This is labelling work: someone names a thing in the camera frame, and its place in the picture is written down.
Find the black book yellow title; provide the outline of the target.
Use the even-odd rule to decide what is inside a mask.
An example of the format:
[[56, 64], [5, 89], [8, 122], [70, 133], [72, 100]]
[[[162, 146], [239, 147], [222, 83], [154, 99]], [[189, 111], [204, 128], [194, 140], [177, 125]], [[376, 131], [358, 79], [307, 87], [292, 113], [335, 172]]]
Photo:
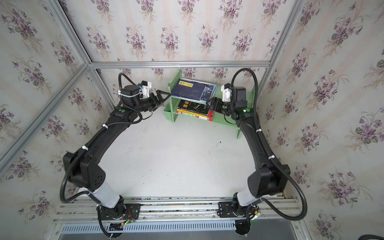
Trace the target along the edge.
[[209, 107], [205, 104], [181, 100], [177, 107], [177, 111], [207, 117], [210, 110]]

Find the white science youth magazine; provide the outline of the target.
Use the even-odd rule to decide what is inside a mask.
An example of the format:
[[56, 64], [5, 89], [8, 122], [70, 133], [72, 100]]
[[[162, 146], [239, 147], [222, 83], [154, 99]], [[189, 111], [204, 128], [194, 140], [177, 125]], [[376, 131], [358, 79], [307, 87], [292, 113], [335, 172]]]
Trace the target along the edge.
[[195, 102], [198, 102], [198, 103], [205, 104], [209, 99], [211, 99], [212, 97], [215, 96], [215, 93], [216, 93], [216, 90], [217, 90], [217, 85], [210, 84], [210, 83], [205, 83], [205, 82], [201, 82], [201, 81], [196, 81], [196, 80], [191, 80], [191, 79], [185, 79], [185, 78], [181, 78], [181, 79], [182, 80], [191, 81], [191, 82], [198, 82], [198, 83], [205, 84], [206, 88], [205, 88], [204, 93], [203, 93], [203, 95], [202, 95], [202, 97], [201, 97], [201, 99], [199, 101], [190, 100], [190, 99], [181, 98], [181, 97], [175, 97], [175, 98], [184, 99], [184, 100], [190, 100], [190, 101], [195, 101]]

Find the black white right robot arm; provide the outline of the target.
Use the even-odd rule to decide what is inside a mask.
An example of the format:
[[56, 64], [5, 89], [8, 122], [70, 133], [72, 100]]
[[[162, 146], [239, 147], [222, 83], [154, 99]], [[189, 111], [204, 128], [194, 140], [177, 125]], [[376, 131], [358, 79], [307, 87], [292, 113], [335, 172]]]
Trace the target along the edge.
[[[244, 87], [235, 86], [235, 79], [241, 72], [251, 74], [257, 92], [256, 74], [249, 68], [242, 68], [234, 74], [231, 83], [222, 86], [222, 98], [211, 98], [207, 105], [214, 113], [221, 114], [225, 118], [230, 117], [232, 124], [239, 128], [250, 147], [255, 172], [248, 177], [248, 186], [245, 190], [235, 193], [230, 203], [221, 204], [218, 215], [223, 218], [245, 217], [249, 221], [257, 215], [259, 211], [257, 205], [265, 203], [284, 219], [302, 220], [308, 212], [306, 197], [291, 177], [290, 167], [283, 165], [271, 149], [256, 108], [248, 106], [247, 90]], [[284, 214], [267, 199], [267, 196], [283, 192], [288, 182], [297, 190], [302, 203], [301, 212], [296, 216]]]

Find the yellow cartoon cover book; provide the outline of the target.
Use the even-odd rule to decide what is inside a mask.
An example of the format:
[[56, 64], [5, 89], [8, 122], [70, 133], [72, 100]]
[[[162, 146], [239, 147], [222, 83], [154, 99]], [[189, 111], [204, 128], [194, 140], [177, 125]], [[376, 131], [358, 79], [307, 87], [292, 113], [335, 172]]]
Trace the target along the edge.
[[182, 110], [182, 109], [177, 109], [177, 113], [181, 115], [187, 115], [190, 117], [198, 118], [198, 119], [203, 119], [203, 120], [209, 120], [210, 118], [208, 117], [208, 114], [204, 113], [195, 113], [187, 110]]

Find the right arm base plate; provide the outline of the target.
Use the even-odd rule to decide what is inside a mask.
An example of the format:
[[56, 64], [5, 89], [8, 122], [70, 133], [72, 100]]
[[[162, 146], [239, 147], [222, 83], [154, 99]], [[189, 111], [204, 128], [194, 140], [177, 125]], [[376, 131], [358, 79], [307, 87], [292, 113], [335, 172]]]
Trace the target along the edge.
[[240, 206], [237, 202], [225, 201], [218, 203], [217, 215], [220, 218], [243, 218], [252, 219], [260, 212], [257, 205], [249, 205], [247, 207]]

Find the green nature encyclopedia book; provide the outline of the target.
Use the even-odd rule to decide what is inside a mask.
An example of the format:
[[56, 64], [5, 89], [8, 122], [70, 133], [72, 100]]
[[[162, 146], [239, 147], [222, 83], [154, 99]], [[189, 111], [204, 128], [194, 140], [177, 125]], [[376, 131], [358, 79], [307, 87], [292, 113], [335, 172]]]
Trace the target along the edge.
[[212, 122], [213, 121], [213, 112], [210, 111], [210, 110], [202, 110], [202, 111], [194, 111], [194, 110], [187, 110], [187, 111], [191, 111], [191, 112], [195, 112], [195, 113], [204, 113], [204, 114], [208, 114], [208, 117], [210, 118], [208, 121]]

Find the dark blue book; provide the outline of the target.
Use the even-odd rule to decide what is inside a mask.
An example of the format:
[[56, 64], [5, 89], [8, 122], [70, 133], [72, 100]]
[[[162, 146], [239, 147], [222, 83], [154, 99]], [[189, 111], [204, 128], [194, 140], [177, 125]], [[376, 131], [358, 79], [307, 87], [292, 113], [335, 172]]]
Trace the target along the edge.
[[180, 79], [172, 89], [171, 93], [174, 97], [199, 101], [205, 88], [205, 84]]

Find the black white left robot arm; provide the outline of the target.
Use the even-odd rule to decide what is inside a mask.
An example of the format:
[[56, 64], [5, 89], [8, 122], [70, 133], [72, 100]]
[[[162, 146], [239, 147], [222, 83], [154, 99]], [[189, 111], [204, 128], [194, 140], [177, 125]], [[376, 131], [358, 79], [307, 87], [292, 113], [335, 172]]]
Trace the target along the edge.
[[97, 203], [99, 215], [106, 214], [113, 219], [122, 218], [127, 208], [124, 198], [107, 183], [106, 173], [99, 163], [121, 133], [144, 120], [143, 112], [153, 113], [171, 97], [170, 93], [161, 90], [151, 92], [150, 82], [135, 84], [124, 73], [119, 73], [118, 84], [120, 101], [107, 122], [75, 153], [64, 155], [65, 176], [60, 188], [62, 203], [87, 195]]

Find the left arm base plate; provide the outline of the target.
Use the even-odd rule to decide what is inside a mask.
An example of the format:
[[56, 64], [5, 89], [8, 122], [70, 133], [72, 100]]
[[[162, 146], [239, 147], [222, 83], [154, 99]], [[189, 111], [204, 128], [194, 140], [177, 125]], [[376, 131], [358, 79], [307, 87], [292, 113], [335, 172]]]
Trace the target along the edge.
[[102, 221], [138, 220], [141, 206], [141, 204], [124, 204], [124, 207], [119, 209], [108, 209], [100, 206], [100, 219]]

